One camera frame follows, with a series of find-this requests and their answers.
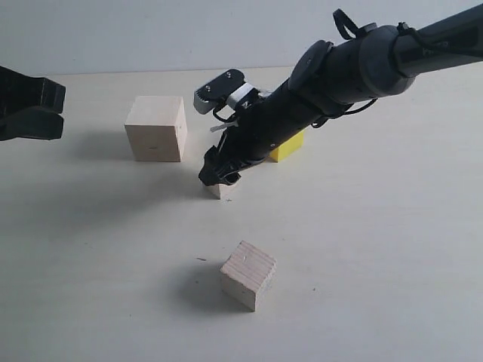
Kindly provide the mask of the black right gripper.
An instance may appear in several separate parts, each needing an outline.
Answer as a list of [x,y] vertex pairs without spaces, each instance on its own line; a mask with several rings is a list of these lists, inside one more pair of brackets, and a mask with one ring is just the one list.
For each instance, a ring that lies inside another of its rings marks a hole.
[[198,178],[204,186],[235,185],[241,178],[238,172],[261,163],[274,148],[327,119],[284,81],[265,100],[253,105],[236,127],[224,131],[217,148],[206,151]]

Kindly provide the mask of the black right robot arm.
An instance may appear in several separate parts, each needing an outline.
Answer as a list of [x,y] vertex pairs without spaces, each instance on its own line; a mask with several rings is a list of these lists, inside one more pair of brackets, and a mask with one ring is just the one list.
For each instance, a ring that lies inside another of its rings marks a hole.
[[198,175],[204,185],[231,186],[302,130],[402,94],[420,74],[482,59],[481,6],[422,29],[403,22],[356,26],[342,10],[333,18],[343,42],[315,42],[275,90],[262,91],[228,69],[195,91],[198,113],[232,110],[220,119],[219,143],[205,153]]

